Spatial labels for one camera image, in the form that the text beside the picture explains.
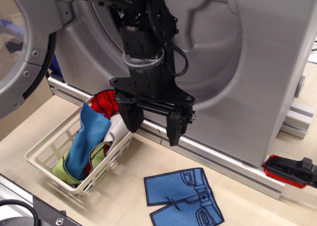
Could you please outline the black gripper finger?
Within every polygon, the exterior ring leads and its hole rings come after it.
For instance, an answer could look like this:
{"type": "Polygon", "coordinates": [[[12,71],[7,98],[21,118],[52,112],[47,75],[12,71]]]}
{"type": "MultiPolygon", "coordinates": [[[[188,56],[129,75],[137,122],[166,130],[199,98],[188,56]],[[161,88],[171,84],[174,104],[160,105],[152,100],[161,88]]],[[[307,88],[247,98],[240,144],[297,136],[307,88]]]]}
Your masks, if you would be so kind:
{"type": "Polygon", "coordinates": [[[172,112],[166,118],[166,133],[171,147],[179,144],[179,139],[186,132],[187,118],[181,113],[172,112]]]}
{"type": "Polygon", "coordinates": [[[136,105],[123,103],[119,103],[118,108],[127,129],[135,133],[144,121],[143,109],[136,105]]]}

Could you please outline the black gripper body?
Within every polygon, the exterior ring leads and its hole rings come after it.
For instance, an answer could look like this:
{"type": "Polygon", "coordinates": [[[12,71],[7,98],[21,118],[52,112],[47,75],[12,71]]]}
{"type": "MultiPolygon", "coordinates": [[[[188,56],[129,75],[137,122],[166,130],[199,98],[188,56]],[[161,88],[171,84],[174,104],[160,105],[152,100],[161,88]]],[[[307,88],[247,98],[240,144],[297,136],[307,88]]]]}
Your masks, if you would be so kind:
{"type": "Polygon", "coordinates": [[[177,86],[171,62],[126,59],[124,63],[129,77],[116,77],[109,82],[118,103],[136,105],[165,117],[177,112],[187,118],[187,124],[194,121],[195,98],[177,86]]]}

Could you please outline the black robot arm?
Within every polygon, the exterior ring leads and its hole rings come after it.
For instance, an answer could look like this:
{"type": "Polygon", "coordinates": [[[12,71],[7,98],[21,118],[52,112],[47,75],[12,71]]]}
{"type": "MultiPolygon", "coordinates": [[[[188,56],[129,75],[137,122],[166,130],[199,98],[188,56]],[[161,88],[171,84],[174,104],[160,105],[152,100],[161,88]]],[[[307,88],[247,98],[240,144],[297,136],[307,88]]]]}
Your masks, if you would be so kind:
{"type": "Polygon", "coordinates": [[[144,111],[163,115],[169,143],[176,146],[195,118],[194,97],[175,83],[187,71],[185,67],[178,72],[174,65],[174,53],[183,55],[172,42],[178,33],[177,18],[164,0],[89,1],[109,7],[122,38],[129,77],[113,78],[109,83],[126,127],[136,132],[144,111]]]}

